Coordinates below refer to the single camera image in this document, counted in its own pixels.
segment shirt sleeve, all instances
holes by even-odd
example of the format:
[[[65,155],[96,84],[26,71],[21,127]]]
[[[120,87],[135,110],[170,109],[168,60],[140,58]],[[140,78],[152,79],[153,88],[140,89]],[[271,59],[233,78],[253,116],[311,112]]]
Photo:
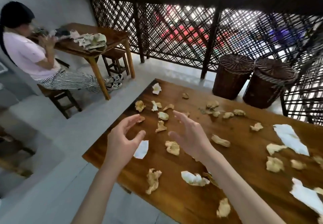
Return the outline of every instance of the shirt sleeve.
[[[19,48],[19,52],[33,63],[38,63],[46,58],[45,53],[37,46],[36,43],[24,42]]]

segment tile floor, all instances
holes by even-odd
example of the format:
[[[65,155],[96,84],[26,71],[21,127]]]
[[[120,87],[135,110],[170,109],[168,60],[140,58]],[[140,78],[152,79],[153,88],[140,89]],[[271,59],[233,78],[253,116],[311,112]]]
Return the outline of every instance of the tile floor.
[[[49,99],[30,96],[0,114],[0,125],[9,133],[37,149],[35,156],[24,161],[34,171],[26,179],[0,172],[0,224],[70,223],[97,171],[81,155],[131,104],[154,79],[211,93],[215,73],[208,72],[200,80],[200,70],[148,59],[141,64],[133,54],[136,79],[126,79],[120,90],[105,101],[102,94],[75,91],[74,97],[83,107],[81,113],[71,110],[66,120]],[[102,60],[99,69],[107,76]],[[93,73],[89,65],[78,71]],[[240,92],[237,101],[247,84]],[[270,111],[281,114],[280,102]],[[135,194],[127,194],[117,184],[113,188],[104,223],[175,223]]]

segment pink shirt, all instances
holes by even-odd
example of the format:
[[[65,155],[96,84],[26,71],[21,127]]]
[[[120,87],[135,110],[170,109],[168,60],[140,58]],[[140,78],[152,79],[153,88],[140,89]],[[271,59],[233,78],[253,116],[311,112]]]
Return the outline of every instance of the pink shirt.
[[[46,51],[30,39],[12,32],[4,32],[3,41],[10,58],[34,80],[47,79],[59,71],[60,65],[56,60],[51,70],[36,64],[46,58]]]

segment hand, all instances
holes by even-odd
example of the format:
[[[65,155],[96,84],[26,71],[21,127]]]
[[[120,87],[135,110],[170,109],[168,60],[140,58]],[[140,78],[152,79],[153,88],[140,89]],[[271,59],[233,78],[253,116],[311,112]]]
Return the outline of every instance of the hand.
[[[205,156],[210,149],[213,149],[209,139],[207,138],[202,126],[188,118],[185,114],[173,111],[174,115],[184,124],[185,134],[180,136],[174,131],[170,131],[168,135],[176,141],[186,153],[191,155],[198,161],[203,162]]]
[[[107,154],[103,166],[113,165],[113,167],[121,171],[131,160],[146,132],[144,130],[140,131],[132,140],[128,140],[125,135],[139,119],[139,114],[124,118],[111,130],[107,136]]]
[[[45,49],[50,48],[54,49],[55,43],[57,42],[57,38],[55,36],[39,36],[38,37],[39,45]]]

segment wicker basket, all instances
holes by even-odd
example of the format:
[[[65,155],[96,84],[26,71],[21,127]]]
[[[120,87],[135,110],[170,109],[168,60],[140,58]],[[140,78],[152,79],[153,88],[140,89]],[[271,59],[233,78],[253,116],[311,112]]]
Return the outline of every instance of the wicker basket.
[[[268,108],[297,79],[297,72],[280,59],[259,59],[243,100],[256,108]]]
[[[229,54],[220,58],[213,86],[213,94],[233,100],[237,97],[250,74],[255,62],[242,55]]]

